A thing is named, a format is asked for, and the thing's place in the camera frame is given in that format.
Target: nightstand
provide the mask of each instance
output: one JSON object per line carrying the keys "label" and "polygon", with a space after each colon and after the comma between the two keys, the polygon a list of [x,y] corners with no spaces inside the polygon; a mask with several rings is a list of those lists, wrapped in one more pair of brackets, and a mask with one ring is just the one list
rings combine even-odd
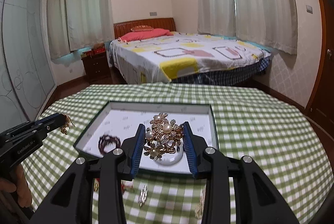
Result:
{"label": "nightstand", "polygon": [[88,55],[81,58],[81,60],[86,71],[88,82],[91,83],[111,76],[106,50],[99,54]]}

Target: human hand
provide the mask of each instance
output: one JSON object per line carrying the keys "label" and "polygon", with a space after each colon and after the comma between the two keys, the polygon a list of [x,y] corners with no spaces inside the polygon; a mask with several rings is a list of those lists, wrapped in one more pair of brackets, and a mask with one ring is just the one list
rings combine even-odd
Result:
{"label": "human hand", "polygon": [[16,191],[18,195],[17,203],[21,207],[29,207],[32,203],[32,196],[28,187],[28,183],[25,179],[23,166],[19,164],[14,172],[17,179],[16,185],[4,178],[0,178],[0,190],[8,193],[13,193]]}

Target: baseboard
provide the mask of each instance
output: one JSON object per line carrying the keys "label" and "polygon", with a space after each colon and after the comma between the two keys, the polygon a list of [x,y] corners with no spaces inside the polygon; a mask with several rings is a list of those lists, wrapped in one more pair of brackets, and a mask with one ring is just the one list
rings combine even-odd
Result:
{"label": "baseboard", "polygon": [[322,131],[324,134],[326,134],[328,136],[328,138],[330,138],[333,141],[334,144],[334,138],[328,133],[326,132],[326,130],[321,127],[317,122],[315,122],[313,119],[311,119],[310,117],[304,115],[306,117],[306,119],[309,121],[309,123],[311,124],[312,128],[314,129],[315,127],[317,127],[319,129],[319,131]]}
{"label": "baseboard", "polygon": [[60,91],[62,91],[64,89],[67,89],[69,87],[75,86],[77,84],[80,84],[80,83],[82,83],[85,80],[86,80],[86,75],[82,76],[82,77],[79,77],[79,78],[76,78],[74,80],[70,80],[70,81],[68,81],[68,82],[66,82],[64,84],[58,85],[55,88],[55,90],[53,91],[53,93],[51,94],[49,100],[45,104],[45,106],[43,108],[43,111],[41,113],[43,113],[47,108],[49,108],[51,106],[52,103],[54,103],[57,100],[58,94],[59,94]]}
{"label": "baseboard", "polygon": [[69,87],[72,87],[76,84],[79,84],[79,83],[82,83],[82,81],[85,81],[86,80],[86,75],[85,76],[81,76],[79,78],[76,78],[76,79],[73,79],[73,80],[70,80],[64,84],[60,84],[58,85],[58,87],[60,89],[66,89],[66,88],[69,88]]}
{"label": "baseboard", "polygon": [[301,106],[299,103],[295,102],[294,100],[288,98],[287,96],[281,94],[280,92],[277,92],[274,89],[271,89],[270,87],[266,86],[265,84],[261,84],[260,82],[256,81],[256,80],[249,80],[247,82],[247,87],[250,88],[257,88],[271,96],[273,96],[276,99],[279,99],[280,101],[286,102],[290,105],[295,106],[296,108],[298,108],[303,114],[305,114],[305,108],[303,106]]}

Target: red cushion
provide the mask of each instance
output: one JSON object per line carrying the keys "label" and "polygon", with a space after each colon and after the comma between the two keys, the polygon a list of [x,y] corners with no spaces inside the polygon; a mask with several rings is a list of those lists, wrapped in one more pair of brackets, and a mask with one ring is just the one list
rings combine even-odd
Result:
{"label": "red cushion", "polygon": [[172,34],[169,30],[164,30],[164,29],[154,29],[152,31],[146,31],[146,32],[131,32],[123,35],[119,39],[121,41],[136,41],[136,40],[144,40],[144,39],[149,39],[149,38],[154,38],[154,37],[159,37],[159,36],[164,36],[164,35],[169,35],[172,36]]}

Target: gold brooch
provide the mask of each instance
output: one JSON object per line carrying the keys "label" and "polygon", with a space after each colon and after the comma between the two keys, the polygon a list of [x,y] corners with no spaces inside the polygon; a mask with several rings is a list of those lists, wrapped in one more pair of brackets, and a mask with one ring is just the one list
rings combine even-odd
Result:
{"label": "gold brooch", "polygon": [[67,135],[66,128],[70,128],[70,124],[72,124],[73,127],[75,127],[75,125],[69,115],[67,114],[63,114],[63,115],[66,116],[65,125],[61,126],[59,129],[61,130],[61,133]]}
{"label": "gold brooch", "polygon": [[168,114],[160,113],[150,121],[152,130],[146,129],[144,155],[160,159],[164,153],[175,153],[175,145],[181,145],[183,137],[183,124],[175,124],[175,120],[167,120]]}

